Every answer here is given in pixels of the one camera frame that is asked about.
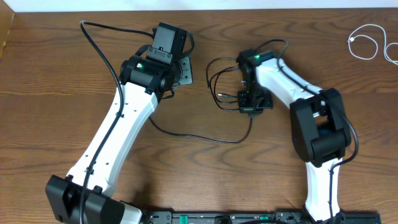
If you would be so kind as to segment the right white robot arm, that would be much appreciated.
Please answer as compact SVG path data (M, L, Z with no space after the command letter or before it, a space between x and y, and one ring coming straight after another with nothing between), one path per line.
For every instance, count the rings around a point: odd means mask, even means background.
M238 92L239 112L250 117L261 114L273 107L273 96L289 109L292 144L307 170L308 219L312 223L335 222L340 214L340 166L352 161L344 158L345 150L358 143L340 93L305 81L272 50L244 50L236 62L246 87Z

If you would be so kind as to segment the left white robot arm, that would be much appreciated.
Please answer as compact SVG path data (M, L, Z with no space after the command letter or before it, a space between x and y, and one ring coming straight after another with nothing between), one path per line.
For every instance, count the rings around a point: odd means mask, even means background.
M51 176L45 193L62 223L139 223L141 209L112 198L124 161L166 91L191 76L191 33L159 23L143 45L113 73L116 93L90 145L66 177Z

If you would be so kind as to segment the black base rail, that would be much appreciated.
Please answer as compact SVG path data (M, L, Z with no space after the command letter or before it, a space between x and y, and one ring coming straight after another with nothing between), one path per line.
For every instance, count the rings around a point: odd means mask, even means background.
M263 213L183 213L172 211L144 211L140 224L264 224L287 223L307 224L315 223L304 210L277 210ZM325 223L337 224L381 224L378 213L369 212L340 212L335 218L329 218Z

